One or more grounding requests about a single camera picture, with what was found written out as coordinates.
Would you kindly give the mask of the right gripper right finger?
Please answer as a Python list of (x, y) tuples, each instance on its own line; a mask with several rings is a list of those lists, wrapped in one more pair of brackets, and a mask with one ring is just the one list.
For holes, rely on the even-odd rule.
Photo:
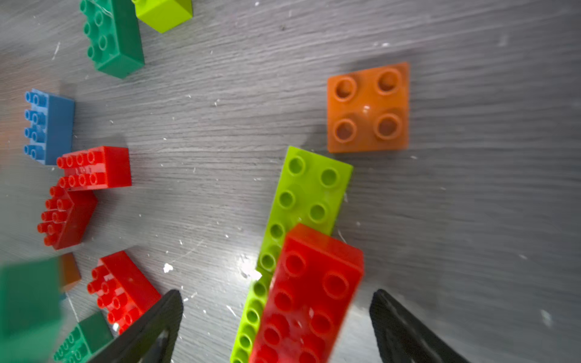
[(385, 290), (374, 293), (369, 314), (383, 362), (468, 363)]

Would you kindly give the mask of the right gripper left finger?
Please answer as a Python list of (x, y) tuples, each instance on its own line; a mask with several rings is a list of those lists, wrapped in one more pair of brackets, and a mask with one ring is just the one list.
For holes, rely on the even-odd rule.
[(175, 289), (168, 291), (136, 323), (90, 361), (170, 363), (182, 314), (181, 293)]

